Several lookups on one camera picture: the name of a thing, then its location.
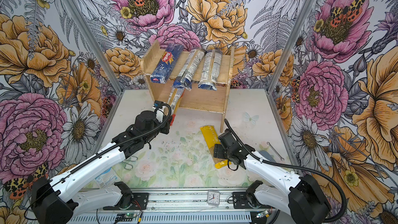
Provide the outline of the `yellow spaghetti bag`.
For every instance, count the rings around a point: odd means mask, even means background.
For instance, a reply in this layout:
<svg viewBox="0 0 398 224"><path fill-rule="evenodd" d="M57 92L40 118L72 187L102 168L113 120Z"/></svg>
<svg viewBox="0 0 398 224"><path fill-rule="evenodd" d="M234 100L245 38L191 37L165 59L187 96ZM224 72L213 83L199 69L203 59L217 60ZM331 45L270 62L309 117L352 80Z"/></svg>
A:
<svg viewBox="0 0 398 224"><path fill-rule="evenodd" d="M220 169L227 166L228 160L226 159L225 149L218 139L218 134L214 126L205 125L200 127L200 130L215 164L215 168Z"/></svg>

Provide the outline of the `red spaghetti bag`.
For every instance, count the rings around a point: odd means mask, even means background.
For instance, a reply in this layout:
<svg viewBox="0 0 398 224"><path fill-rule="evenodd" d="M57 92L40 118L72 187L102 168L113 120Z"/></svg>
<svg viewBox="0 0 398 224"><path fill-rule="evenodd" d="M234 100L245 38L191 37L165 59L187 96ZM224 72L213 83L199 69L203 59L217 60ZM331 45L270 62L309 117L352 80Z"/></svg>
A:
<svg viewBox="0 0 398 224"><path fill-rule="evenodd" d="M175 116L176 116L176 112L178 110L178 107L180 105L181 102L181 98L183 96L183 93L185 91L185 88L172 88L170 96L169 96L169 100L168 100L168 105L171 107L171 123L170 126L173 125Z"/></svg>

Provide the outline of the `blue Barilla spaghetti box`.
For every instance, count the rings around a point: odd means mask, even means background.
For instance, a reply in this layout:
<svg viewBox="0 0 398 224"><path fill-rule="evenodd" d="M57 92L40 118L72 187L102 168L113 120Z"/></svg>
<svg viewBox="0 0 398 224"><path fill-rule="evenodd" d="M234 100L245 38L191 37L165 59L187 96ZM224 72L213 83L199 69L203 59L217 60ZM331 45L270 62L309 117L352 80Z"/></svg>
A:
<svg viewBox="0 0 398 224"><path fill-rule="evenodd" d="M169 44L161 56L157 67L150 75L150 81L152 83L165 84L183 50L184 46L181 44Z"/></svg>

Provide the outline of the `blue-end spaghetti bag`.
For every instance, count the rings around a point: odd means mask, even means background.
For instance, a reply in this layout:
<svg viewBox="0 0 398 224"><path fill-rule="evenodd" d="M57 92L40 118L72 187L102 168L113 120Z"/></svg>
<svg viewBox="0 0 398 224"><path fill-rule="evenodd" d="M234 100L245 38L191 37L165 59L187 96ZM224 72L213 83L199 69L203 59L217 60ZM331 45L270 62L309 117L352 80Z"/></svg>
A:
<svg viewBox="0 0 398 224"><path fill-rule="evenodd" d="M216 83L220 74L222 51L218 49L207 50L204 57L199 89L217 91Z"/></svg>
<svg viewBox="0 0 398 224"><path fill-rule="evenodd" d="M205 56L206 51L203 48L197 48L190 51L185 64L176 77L173 88L176 89L192 89L193 77Z"/></svg>

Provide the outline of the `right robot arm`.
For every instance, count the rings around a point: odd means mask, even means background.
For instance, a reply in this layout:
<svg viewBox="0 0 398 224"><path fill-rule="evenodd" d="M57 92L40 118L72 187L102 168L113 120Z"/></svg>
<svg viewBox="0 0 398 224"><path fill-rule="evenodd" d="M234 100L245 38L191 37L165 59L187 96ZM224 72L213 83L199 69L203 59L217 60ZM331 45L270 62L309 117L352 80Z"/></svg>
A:
<svg viewBox="0 0 398 224"><path fill-rule="evenodd" d="M241 145L225 130L218 137L228 162L261 178L246 190L252 206L268 205L289 214L297 224L322 224L331 210L326 196L311 175L299 176L293 171L269 164L248 145Z"/></svg>

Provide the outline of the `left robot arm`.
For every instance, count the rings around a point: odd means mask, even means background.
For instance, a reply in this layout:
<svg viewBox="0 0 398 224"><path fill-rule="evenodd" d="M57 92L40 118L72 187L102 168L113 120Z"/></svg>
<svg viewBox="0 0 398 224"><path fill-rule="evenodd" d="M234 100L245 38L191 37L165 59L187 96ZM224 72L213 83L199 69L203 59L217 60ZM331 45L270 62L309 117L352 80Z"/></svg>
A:
<svg viewBox="0 0 398 224"><path fill-rule="evenodd" d="M153 110L137 115L134 124L93 156L58 176L35 181L30 208L36 221L66 224L75 216L99 208L128 209L135 205L131 189L121 181L89 193L81 193L81 189L149 145L158 134L168 134L172 119L171 106L155 101Z"/></svg>

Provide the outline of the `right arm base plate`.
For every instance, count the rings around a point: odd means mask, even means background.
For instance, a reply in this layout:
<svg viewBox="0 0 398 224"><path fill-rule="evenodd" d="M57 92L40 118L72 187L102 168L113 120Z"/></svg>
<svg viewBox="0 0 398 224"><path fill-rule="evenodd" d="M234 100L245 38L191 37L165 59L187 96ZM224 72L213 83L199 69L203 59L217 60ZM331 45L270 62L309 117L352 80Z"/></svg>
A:
<svg viewBox="0 0 398 224"><path fill-rule="evenodd" d="M232 204L234 209L260 209L266 208L266 205L259 205L250 203L247 198L247 193L242 191L232 192Z"/></svg>

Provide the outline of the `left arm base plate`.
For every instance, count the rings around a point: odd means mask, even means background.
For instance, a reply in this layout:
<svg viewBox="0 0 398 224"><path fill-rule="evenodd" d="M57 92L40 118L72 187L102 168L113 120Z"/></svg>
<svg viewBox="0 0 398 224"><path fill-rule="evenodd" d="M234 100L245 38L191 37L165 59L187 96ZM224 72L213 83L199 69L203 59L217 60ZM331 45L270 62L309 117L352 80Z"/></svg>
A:
<svg viewBox="0 0 398 224"><path fill-rule="evenodd" d="M149 193L132 193L122 199L115 206L103 207L103 210L146 210L149 200Z"/></svg>

